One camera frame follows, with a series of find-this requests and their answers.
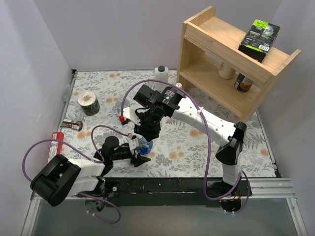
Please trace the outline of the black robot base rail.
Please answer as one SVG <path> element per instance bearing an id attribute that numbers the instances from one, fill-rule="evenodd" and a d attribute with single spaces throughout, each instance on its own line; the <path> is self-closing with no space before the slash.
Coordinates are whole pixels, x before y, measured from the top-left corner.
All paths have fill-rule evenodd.
<path id="1" fill-rule="evenodd" d="M 250 182 L 238 181 L 235 187 L 221 178 L 201 177 L 109 177 L 93 192 L 78 197 L 97 198 L 96 209 L 102 211 L 114 204 L 135 206 L 206 206 L 237 212 L 244 204 L 241 198 L 252 195 Z"/>

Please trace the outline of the clear water bottle white-blue label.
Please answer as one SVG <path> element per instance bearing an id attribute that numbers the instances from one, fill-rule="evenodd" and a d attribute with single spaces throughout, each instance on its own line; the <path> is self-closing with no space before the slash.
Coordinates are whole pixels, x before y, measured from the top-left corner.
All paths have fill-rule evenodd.
<path id="1" fill-rule="evenodd" d="M 121 113 L 121 107 L 122 107 L 122 100 L 123 100 L 124 96 L 121 94 L 118 98 L 117 101 L 115 102 L 115 108 L 118 112 L 118 114 Z"/>

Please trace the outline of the blue label water bottle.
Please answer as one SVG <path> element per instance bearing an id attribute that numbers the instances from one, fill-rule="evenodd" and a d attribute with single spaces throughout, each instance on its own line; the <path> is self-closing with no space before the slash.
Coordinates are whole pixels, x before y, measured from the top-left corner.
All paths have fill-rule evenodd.
<path id="1" fill-rule="evenodd" d="M 153 144 L 154 144 L 153 140 L 147 141 L 144 137 L 142 137 L 140 139 L 140 145 L 141 145 L 140 154 L 141 155 L 149 154 L 152 150 Z"/>

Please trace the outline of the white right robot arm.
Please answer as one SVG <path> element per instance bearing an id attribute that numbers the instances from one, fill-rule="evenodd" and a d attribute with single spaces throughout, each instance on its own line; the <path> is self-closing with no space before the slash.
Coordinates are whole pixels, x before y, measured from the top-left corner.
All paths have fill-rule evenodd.
<path id="1" fill-rule="evenodd" d="M 243 149 L 247 129 L 243 122 L 234 124 L 207 112 L 185 91 L 172 86 L 166 86 L 159 92 L 142 85 L 133 99 L 146 109 L 145 112 L 135 112 L 140 120 L 134 127 L 136 134 L 148 142 L 158 138 L 161 131 L 160 122 L 164 117 L 191 125 L 219 145 L 216 159 L 222 163 L 223 191 L 232 196 L 241 189 L 237 178 L 240 172 L 238 158 Z"/>

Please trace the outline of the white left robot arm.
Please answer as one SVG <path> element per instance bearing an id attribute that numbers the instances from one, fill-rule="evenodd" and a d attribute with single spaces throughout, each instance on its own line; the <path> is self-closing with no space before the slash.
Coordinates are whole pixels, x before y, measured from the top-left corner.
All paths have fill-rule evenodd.
<path id="1" fill-rule="evenodd" d="M 68 159 L 62 154 L 55 155 L 31 181 L 31 189 L 51 206 L 59 205 L 69 194 L 88 192 L 98 197 L 104 193 L 101 178 L 112 168 L 116 160 L 130 159 L 138 167 L 150 159 L 142 156 L 139 139 L 132 135 L 127 143 L 119 144 L 119 139 L 109 136 L 94 158 L 104 158 L 103 163 L 87 159 Z"/>

